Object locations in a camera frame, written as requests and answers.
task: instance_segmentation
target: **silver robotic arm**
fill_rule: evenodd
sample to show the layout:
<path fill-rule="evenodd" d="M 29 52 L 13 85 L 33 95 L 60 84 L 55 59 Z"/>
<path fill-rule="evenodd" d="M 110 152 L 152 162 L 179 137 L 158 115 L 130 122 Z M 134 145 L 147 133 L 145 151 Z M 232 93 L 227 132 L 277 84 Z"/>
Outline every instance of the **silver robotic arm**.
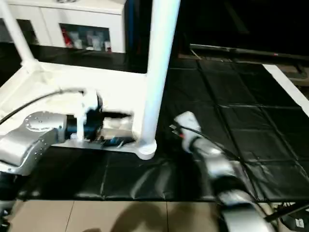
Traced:
<path fill-rule="evenodd" d="M 273 232 L 271 224 L 256 208 L 245 185 L 238 178 L 225 152 L 200 133 L 200 126 L 191 112 L 175 118 L 171 125 L 183 138 L 183 149 L 204 162 L 204 175 L 210 179 L 212 191 L 221 205 L 221 215 L 229 232 Z"/>
<path fill-rule="evenodd" d="M 112 132 L 103 129 L 104 118 L 119 121 L 131 115 L 104 112 L 99 96 L 92 96 L 91 101 L 97 101 L 93 104 L 96 108 L 87 108 L 82 115 L 86 118 L 82 124 L 84 140 L 101 146 L 121 146 L 134 141 L 133 137 L 129 138 L 127 133 L 122 134 L 117 129 Z M 27 116 L 18 128 L 0 138 L 0 232 L 9 228 L 5 216 L 10 214 L 25 178 L 51 145 L 78 137 L 78 120 L 73 115 L 35 112 Z"/>
<path fill-rule="evenodd" d="M 0 170 L 29 175 L 49 146 L 65 142 L 67 115 L 36 112 L 0 139 Z"/>

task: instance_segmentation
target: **tiled floor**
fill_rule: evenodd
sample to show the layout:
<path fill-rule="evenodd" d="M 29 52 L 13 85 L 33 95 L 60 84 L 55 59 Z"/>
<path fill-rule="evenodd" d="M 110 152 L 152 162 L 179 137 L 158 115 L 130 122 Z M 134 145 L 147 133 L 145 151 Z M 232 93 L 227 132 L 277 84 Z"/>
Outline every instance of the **tiled floor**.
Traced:
<path fill-rule="evenodd" d="M 10 232 L 216 232 L 215 212 L 213 203 L 18 202 Z"/>

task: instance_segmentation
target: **red object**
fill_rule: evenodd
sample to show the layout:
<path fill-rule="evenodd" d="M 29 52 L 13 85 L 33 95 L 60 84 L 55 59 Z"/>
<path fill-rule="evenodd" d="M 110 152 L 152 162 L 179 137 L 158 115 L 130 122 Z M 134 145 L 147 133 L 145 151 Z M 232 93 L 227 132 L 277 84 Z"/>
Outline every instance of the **red object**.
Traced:
<path fill-rule="evenodd" d="M 62 28 L 61 31 L 66 47 L 73 47 L 72 40 L 69 38 L 67 31 L 64 28 Z"/>

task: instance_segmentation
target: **black tablecloth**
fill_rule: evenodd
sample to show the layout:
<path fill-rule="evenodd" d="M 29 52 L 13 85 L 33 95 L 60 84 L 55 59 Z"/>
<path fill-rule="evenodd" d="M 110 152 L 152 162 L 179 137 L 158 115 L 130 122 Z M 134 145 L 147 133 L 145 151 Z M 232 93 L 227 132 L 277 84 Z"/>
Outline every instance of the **black tablecloth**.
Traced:
<path fill-rule="evenodd" d="M 31 47 L 44 62 L 146 72 L 147 58 Z M 0 44 L 2 84 L 19 68 L 12 45 Z M 173 118 L 196 115 L 202 131 L 228 151 L 257 201 L 309 199 L 309 118 L 257 64 L 172 59 L 151 160 L 134 154 L 51 147 L 21 199 L 212 201 L 201 162 L 182 151 Z"/>

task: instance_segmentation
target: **white pole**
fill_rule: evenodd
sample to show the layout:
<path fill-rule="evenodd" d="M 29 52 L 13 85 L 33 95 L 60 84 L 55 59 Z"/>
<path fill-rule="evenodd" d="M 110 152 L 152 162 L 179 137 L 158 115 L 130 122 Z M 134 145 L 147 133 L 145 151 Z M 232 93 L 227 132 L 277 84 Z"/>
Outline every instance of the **white pole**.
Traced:
<path fill-rule="evenodd" d="M 23 63 L 34 61 L 35 59 L 26 39 L 17 23 L 17 20 L 13 17 L 6 0 L 0 0 L 0 10 L 2 11 L 5 25 L 14 41 L 15 47 L 17 48 Z"/>
<path fill-rule="evenodd" d="M 155 141 L 169 57 L 173 44 L 180 0 L 154 0 L 152 8 L 146 104 L 141 139 Z"/>

